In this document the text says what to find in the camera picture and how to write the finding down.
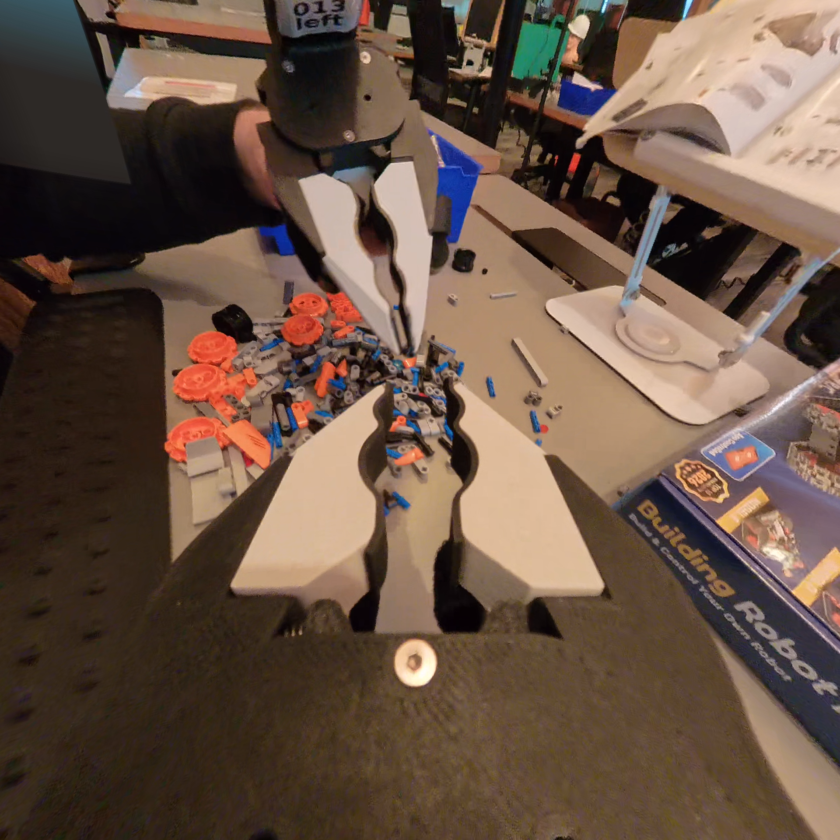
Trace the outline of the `cluster of orange wheels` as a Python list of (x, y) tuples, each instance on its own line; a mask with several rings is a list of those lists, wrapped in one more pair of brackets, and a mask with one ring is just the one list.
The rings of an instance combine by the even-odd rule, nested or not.
[(381, 349), (343, 293), (302, 292), (286, 284), (276, 313), (251, 317), (255, 341), (237, 343), (214, 328), (187, 345), (187, 366), (172, 373), (175, 399), (194, 415), (169, 431), (168, 456), (186, 470), (187, 446), (214, 440), (237, 450), (246, 468), (292, 456), (365, 389), (364, 367)]

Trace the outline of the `white paper sheet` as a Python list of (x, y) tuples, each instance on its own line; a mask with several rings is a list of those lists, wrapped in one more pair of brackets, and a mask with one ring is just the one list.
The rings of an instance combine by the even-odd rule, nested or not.
[(123, 96), (126, 99), (152, 102), (163, 98), (182, 98), (197, 104), (221, 104), (238, 98), (237, 86), (227, 81), (183, 77), (142, 77)]

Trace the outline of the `pile of small building parts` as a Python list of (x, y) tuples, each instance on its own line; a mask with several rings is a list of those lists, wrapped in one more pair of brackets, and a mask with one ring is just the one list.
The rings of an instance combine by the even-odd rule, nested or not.
[[(395, 479), (414, 473), (418, 480), (428, 480), (436, 453), (451, 450), (443, 385), (457, 382), (464, 365), (451, 348), (435, 341), (427, 346), (427, 351), (414, 356), (394, 354), (382, 341), (380, 346), (364, 367), (365, 389), (351, 405), (376, 386), (391, 385), (394, 409), (386, 436), (387, 467)], [(217, 518), (268, 466), (283, 458), (264, 468), (246, 468), (237, 450), (223, 455), (215, 441), (209, 439), (189, 444), (187, 456), (186, 470), (172, 461), (188, 482), (192, 525), (196, 528)]]

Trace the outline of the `black pole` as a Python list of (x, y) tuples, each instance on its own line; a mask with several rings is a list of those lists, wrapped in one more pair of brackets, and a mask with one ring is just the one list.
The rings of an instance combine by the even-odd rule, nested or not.
[(515, 60), (526, 1), (505, 1), (501, 9), (500, 26), (492, 64), (490, 83), (480, 115), (478, 140), (489, 148), (497, 145), (508, 83)]

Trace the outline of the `black wheel rim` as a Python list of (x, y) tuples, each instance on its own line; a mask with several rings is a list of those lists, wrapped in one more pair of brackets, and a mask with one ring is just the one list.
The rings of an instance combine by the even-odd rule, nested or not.
[(233, 338), (237, 343), (256, 340), (254, 323), (247, 311), (235, 303), (215, 311), (211, 316), (216, 331)]

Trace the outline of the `white book stand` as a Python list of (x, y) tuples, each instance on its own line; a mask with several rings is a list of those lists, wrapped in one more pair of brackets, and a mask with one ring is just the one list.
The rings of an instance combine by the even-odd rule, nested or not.
[[(675, 420), (704, 426), (765, 396), (747, 352), (806, 283), (838, 260), (838, 155), (800, 163), (816, 150), (731, 157), (666, 133), (605, 137), (620, 165), (657, 184), (650, 216), (623, 287), (550, 299), (545, 310), (568, 333)], [(672, 195), (715, 208), (801, 251), (803, 264), (771, 310), (719, 343), (642, 294), (644, 269)]]

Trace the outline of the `black dimpled pad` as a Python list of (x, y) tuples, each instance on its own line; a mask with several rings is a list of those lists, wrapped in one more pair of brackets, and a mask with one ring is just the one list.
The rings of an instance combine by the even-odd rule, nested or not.
[(2, 396), (2, 826), (92, 718), (171, 558), (161, 300), (32, 311)]

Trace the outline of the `wooden-edged table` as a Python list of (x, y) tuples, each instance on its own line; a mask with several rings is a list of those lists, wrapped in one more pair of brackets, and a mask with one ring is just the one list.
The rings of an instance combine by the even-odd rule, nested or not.
[(526, 109), (533, 114), (542, 114), (542, 116), (555, 123), (569, 125), (572, 128), (582, 131), (589, 121), (590, 117), (579, 114), (577, 112), (569, 111), (558, 106), (548, 104), (540, 107), (540, 99), (530, 98), (528, 95), (515, 91), (507, 92), (507, 103), (513, 107)]

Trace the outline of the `grey work table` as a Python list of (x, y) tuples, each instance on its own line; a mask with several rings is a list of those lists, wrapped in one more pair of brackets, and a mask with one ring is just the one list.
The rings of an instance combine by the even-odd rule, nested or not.
[(107, 102), (112, 110), (147, 109), (154, 101), (132, 100), (123, 96), (127, 90), (146, 76), (232, 82), (238, 89), (238, 98), (235, 102), (256, 101), (259, 98), (256, 83), (265, 66), (265, 61), (259, 59), (204, 56), (153, 49), (126, 49), (115, 70), (107, 93)]

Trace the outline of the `open instruction booklet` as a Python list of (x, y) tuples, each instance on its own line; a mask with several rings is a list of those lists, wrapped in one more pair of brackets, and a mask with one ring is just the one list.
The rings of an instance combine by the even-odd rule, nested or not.
[(838, 68), (838, 2), (725, 3), (658, 35), (580, 142), (664, 131), (738, 155)]

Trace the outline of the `person's left hand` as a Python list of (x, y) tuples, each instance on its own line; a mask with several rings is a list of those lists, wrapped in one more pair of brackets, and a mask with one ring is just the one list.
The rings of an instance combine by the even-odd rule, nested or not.
[(274, 183), (268, 170), (266, 148), (259, 128), (270, 121), (268, 109), (250, 105), (238, 111), (233, 142), (242, 183), (251, 197), (264, 207), (280, 210)]

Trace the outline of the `person's left forearm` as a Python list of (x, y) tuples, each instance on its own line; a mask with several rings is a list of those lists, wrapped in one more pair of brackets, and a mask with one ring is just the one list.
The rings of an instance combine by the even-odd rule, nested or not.
[(1, 257), (153, 253), (244, 228), (276, 227), (242, 183), (233, 132), (254, 100), (179, 98), (112, 112), (129, 183), (2, 165)]

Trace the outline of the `blue plastic bin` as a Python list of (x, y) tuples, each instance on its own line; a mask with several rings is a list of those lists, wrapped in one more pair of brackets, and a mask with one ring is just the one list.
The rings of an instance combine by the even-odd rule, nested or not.
[(584, 117), (596, 114), (616, 94), (614, 88), (592, 88), (563, 77), (560, 83), (558, 107)]
[(487, 168), (478, 162), (477, 154), (470, 155), (464, 151), (457, 140), (472, 141), (472, 138), (453, 130), (449, 130), (444, 122), (432, 119), (426, 123), (427, 132), (437, 143), (437, 194), (446, 196), (451, 202), (450, 226), (447, 236), (449, 245), (459, 241), (478, 178), (487, 172)]

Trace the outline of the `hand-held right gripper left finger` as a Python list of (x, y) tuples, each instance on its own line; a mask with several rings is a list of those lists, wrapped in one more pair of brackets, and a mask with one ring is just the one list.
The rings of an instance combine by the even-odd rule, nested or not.
[(353, 630), (375, 630), (387, 573), (384, 501), (391, 385), (376, 386), (296, 454), (239, 565), (236, 595), (337, 603)]

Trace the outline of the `long grey beam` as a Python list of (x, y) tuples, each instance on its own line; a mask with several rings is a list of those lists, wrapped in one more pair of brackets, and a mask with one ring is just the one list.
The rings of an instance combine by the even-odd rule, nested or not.
[(520, 338), (511, 339), (511, 347), (515, 351), (520, 362), (522, 362), (524, 367), (527, 369), (535, 384), (540, 388), (546, 387), (549, 383), (548, 377), (523, 340)]

